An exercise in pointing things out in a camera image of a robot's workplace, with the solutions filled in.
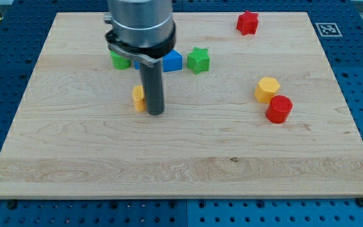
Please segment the dark grey cylindrical pointer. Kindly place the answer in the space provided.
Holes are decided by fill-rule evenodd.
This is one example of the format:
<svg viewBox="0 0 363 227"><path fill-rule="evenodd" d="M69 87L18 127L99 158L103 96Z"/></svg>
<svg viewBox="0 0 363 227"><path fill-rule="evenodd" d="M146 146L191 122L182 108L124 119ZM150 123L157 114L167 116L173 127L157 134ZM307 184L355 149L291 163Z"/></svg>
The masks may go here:
<svg viewBox="0 0 363 227"><path fill-rule="evenodd" d="M162 63L158 61L149 67L140 64L140 75L147 112L151 115L160 115L164 112L164 90L162 80Z"/></svg>

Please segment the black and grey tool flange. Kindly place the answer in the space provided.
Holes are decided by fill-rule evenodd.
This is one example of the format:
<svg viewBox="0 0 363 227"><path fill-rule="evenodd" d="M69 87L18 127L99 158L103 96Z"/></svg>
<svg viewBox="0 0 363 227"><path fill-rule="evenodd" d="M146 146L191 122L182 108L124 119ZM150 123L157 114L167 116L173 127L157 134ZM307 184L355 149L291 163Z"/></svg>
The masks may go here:
<svg viewBox="0 0 363 227"><path fill-rule="evenodd" d="M176 44L176 24L172 21L171 25L170 35L163 42L151 47L131 46L130 44L121 41L113 30L110 30L105 34L107 46L109 50L123 58L133 62L143 63L148 67L153 67L153 64L157 63L160 58L163 58L173 50Z"/></svg>

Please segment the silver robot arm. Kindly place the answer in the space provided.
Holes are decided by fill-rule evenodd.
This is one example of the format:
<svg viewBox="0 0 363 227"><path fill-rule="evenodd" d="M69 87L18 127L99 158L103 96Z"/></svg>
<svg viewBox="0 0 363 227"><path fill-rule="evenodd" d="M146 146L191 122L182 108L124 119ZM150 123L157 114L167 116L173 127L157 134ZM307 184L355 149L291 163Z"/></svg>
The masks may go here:
<svg viewBox="0 0 363 227"><path fill-rule="evenodd" d="M147 112L164 112L162 58L176 44L176 24L169 0L108 0L104 22L112 26L105 38L108 48L139 63Z"/></svg>

